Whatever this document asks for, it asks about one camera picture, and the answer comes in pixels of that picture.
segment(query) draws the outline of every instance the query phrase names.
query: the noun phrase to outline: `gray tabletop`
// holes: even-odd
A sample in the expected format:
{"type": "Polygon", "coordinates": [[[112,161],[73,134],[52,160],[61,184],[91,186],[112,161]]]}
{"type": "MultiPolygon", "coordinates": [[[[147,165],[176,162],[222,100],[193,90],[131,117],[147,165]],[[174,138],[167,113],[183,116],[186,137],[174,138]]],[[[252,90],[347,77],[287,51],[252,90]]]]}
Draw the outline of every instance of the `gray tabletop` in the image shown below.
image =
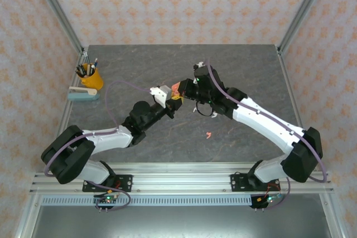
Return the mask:
{"type": "MultiPolygon", "coordinates": [[[[115,45],[89,46],[89,58],[98,58],[104,80],[97,101],[73,103],[69,125],[98,130],[114,127],[104,105],[106,86],[125,80],[142,88],[170,86],[193,79],[193,65],[210,59],[225,86],[247,93],[255,102],[285,121],[297,124],[273,45],[115,45]]],[[[149,93],[125,84],[112,87],[108,104],[119,123],[135,102],[153,104],[149,93]]],[[[146,131],[139,145],[98,153],[91,159],[132,163],[255,162],[281,151],[253,129],[219,115],[193,113],[195,102],[185,100],[175,118],[162,118],[146,131]],[[206,132],[211,132],[207,139],[206,132]]],[[[210,108],[202,106],[203,113],[210,108]]]]}

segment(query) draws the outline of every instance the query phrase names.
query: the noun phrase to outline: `yellow cup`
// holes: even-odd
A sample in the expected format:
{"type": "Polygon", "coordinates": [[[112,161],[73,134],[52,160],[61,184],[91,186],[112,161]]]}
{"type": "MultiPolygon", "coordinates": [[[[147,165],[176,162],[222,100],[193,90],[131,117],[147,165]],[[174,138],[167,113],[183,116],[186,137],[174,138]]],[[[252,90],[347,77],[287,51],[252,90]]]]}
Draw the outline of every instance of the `yellow cup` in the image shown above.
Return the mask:
{"type": "MultiPolygon", "coordinates": [[[[88,64],[83,64],[85,70],[87,70],[88,64]]],[[[82,85],[86,88],[97,89],[100,90],[103,85],[103,79],[98,72],[98,68],[94,69],[94,73],[90,77],[79,77],[81,80],[82,85]]]]}

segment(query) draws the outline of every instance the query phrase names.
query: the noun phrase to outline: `teal stapler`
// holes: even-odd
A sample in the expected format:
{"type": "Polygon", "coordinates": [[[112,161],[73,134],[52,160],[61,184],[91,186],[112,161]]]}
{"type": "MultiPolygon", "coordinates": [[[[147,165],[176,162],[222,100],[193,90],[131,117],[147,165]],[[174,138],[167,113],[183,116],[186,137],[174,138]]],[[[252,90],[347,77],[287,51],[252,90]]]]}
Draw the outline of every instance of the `teal stapler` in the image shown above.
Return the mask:
{"type": "Polygon", "coordinates": [[[70,86],[67,99],[71,101],[91,101],[97,100],[99,93],[96,89],[78,88],[70,86]]]}

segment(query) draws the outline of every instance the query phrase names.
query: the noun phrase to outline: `orange floral pattern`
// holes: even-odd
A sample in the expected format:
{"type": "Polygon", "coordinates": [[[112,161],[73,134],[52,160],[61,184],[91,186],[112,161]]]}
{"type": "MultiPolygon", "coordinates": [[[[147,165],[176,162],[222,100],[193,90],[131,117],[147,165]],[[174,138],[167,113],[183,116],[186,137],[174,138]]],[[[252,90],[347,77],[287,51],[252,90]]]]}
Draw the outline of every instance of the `orange floral pattern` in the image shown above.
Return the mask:
{"type": "Polygon", "coordinates": [[[59,1],[84,46],[100,43],[109,45],[178,42],[278,44],[302,2],[302,0],[59,1]],[[119,18],[127,23],[125,25],[118,23],[119,18]],[[176,24],[175,18],[179,18],[181,23],[176,24]],[[146,23],[148,20],[152,21],[149,27],[146,23]]]}
{"type": "Polygon", "coordinates": [[[304,125],[320,130],[327,170],[357,234],[357,0],[316,0],[284,56],[304,125]]]}
{"type": "Polygon", "coordinates": [[[77,53],[46,0],[1,0],[0,14],[0,229],[14,237],[77,53]]]}

